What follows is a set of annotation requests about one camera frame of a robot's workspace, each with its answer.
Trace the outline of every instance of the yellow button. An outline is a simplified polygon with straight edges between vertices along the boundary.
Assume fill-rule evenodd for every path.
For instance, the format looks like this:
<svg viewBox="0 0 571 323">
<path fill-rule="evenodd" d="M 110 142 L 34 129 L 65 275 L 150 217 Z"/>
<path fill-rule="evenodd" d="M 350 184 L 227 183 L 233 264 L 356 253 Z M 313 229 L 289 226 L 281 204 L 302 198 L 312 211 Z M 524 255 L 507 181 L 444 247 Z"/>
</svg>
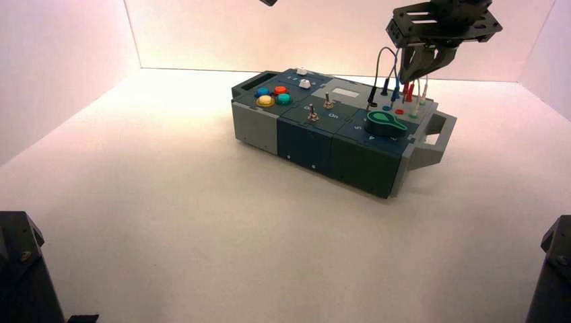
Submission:
<svg viewBox="0 0 571 323">
<path fill-rule="evenodd" d="M 258 98 L 258 100 L 256 100 L 256 104 L 258 104 L 261 107 L 264 108 L 268 108 L 272 105 L 274 105 L 275 103 L 275 99 L 272 98 L 271 96 L 261 96 Z"/>
</svg>

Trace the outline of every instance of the carrying handle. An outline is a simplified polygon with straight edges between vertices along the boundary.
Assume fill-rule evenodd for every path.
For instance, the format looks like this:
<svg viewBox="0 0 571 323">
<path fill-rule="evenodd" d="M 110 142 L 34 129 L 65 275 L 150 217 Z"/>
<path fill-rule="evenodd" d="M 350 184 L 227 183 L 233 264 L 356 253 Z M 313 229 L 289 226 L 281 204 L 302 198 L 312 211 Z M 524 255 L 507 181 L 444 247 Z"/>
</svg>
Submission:
<svg viewBox="0 0 571 323">
<path fill-rule="evenodd" d="M 438 164 L 442 160 L 446 146 L 452 136 L 456 118 L 440 111 L 434 111 L 426 124 L 424 135 L 439 134 L 435 144 L 425 142 L 415 143 L 414 151 L 408 165 L 408 170 Z"/>
</svg>

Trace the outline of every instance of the white backdrop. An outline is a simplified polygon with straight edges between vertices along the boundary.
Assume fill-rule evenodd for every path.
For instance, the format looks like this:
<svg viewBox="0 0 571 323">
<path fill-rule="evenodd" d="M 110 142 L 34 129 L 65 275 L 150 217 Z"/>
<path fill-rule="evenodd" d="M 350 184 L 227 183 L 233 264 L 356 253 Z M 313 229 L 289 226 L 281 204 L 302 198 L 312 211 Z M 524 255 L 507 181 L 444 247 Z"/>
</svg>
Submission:
<svg viewBox="0 0 571 323">
<path fill-rule="evenodd" d="M 305 66 L 373 75 L 396 7 L 420 0 L 126 0 L 143 67 L 284 70 Z M 496 0 L 504 26 L 487 44 L 462 45 L 445 79 L 516 81 L 553 0 Z M 385 59 L 385 71 L 389 60 Z"/>
<path fill-rule="evenodd" d="M 0 165 L 138 70 L 122 0 L 0 0 Z"/>
<path fill-rule="evenodd" d="M 557 0 L 542 29 L 520 82 L 571 120 L 568 84 L 571 82 L 571 1 Z"/>
</svg>

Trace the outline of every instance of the white floor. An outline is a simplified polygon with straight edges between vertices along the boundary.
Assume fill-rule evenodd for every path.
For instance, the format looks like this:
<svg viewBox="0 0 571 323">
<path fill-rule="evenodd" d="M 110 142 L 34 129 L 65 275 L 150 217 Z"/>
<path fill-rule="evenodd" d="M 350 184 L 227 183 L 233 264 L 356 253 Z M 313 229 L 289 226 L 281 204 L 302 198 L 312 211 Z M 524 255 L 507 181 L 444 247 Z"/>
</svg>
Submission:
<svg viewBox="0 0 571 323">
<path fill-rule="evenodd" d="M 525 319 L 541 236 L 571 213 L 571 122 L 514 83 L 433 81 L 448 150 L 386 201 L 235 140 L 251 75 L 142 70 L 0 168 L 66 315 Z"/>
</svg>

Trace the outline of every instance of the small screen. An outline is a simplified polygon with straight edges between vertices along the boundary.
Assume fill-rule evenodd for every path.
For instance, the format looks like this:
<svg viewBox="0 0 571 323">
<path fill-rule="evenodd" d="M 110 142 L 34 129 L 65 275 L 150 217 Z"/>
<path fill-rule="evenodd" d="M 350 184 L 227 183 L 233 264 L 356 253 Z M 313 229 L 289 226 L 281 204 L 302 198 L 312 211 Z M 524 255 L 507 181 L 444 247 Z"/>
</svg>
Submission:
<svg viewBox="0 0 571 323">
<path fill-rule="evenodd" d="M 357 92 L 349 91 L 348 89 L 341 89 L 340 87 L 336 87 L 333 90 L 333 93 L 341 94 L 342 96 L 350 96 L 352 98 L 357 98 L 359 96 L 359 93 Z"/>
</svg>

